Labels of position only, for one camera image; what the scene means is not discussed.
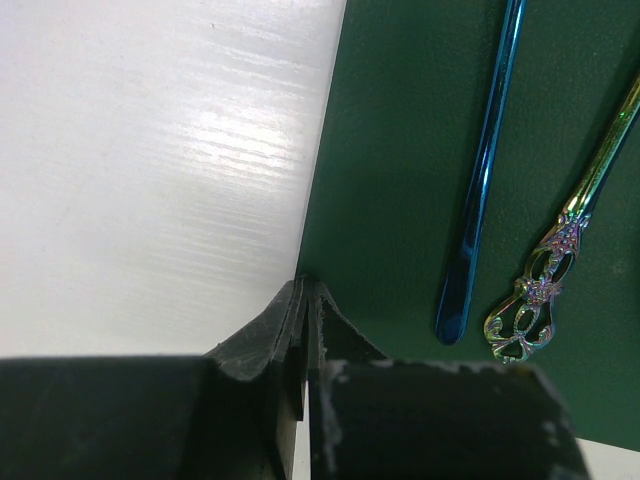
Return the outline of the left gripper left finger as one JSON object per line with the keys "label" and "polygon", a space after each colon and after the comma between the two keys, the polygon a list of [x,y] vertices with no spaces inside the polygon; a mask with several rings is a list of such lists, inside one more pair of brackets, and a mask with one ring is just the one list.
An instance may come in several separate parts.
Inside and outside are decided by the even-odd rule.
{"label": "left gripper left finger", "polygon": [[305,309],[289,281],[204,355],[3,360],[2,477],[290,478]]}

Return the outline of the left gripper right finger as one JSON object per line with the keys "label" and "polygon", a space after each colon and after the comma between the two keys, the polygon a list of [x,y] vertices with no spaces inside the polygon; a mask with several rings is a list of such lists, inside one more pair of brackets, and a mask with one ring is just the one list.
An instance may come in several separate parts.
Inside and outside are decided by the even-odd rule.
{"label": "left gripper right finger", "polygon": [[537,368],[387,357],[322,283],[308,297],[315,479],[585,479],[567,409]]}

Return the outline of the dark green placemat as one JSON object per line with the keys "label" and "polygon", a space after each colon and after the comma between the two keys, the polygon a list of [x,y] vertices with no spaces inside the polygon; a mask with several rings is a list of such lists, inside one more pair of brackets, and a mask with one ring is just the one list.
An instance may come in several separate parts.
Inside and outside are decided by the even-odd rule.
{"label": "dark green placemat", "polygon": [[578,182],[639,66],[635,1],[527,4],[469,325],[435,336],[501,1],[347,4],[298,263],[387,355],[488,361],[489,312]]}

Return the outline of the blue plastic spoon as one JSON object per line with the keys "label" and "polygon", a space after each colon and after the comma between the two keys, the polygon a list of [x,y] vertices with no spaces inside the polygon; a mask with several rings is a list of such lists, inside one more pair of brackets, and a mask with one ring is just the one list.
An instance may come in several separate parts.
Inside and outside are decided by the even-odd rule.
{"label": "blue plastic spoon", "polygon": [[435,334],[446,346],[460,341],[468,325],[492,170],[526,5],[517,0],[505,6],[473,171],[436,315]]}

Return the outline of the gold iridescent spoon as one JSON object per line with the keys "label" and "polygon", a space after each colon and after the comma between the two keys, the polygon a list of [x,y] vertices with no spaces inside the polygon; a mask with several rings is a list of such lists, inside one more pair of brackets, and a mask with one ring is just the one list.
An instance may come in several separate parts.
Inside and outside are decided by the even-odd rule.
{"label": "gold iridescent spoon", "polygon": [[639,79],[634,78],[584,175],[555,223],[529,254],[513,292],[484,321],[484,338],[501,363],[524,362],[554,337],[554,303],[579,256],[583,232],[638,114]]}

